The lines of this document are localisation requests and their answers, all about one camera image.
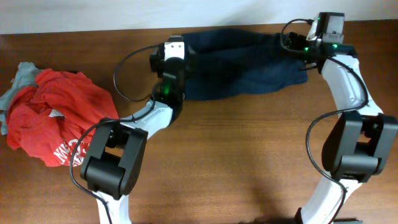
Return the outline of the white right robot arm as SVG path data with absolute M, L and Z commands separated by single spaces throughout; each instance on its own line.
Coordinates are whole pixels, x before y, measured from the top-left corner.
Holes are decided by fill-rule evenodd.
M 322 179 L 294 221 L 336 223 L 349 196 L 384 170 L 397 136 L 397 118 L 385 115 L 371 98 L 353 46 L 315 42 L 293 32 L 281 37 L 280 44 L 288 53 L 315 64 L 336 105 L 336 111 L 319 116 L 307 129 L 308 158 Z M 318 166 L 310 150 L 310 133 L 319 121 L 334 115 L 339 118 L 323 145 Z

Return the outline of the navy blue shorts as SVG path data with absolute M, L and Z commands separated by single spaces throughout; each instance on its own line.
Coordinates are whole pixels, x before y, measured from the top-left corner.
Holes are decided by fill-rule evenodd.
M 186 100 L 262 95 L 308 81 L 304 62 L 284 52 L 279 34 L 216 29 L 182 37 L 197 55 Z

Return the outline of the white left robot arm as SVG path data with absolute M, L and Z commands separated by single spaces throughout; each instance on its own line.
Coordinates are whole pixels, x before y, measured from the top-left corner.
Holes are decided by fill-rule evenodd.
M 142 165 L 147 140 L 179 116 L 193 50 L 182 38 L 154 45 L 150 66 L 161 81 L 145 97 L 143 109 L 123 119 L 104 118 L 93 132 L 80 168 L 87 186 L 78 188 L 97 201 L 101 223 L 130 223 L 129 194 Z

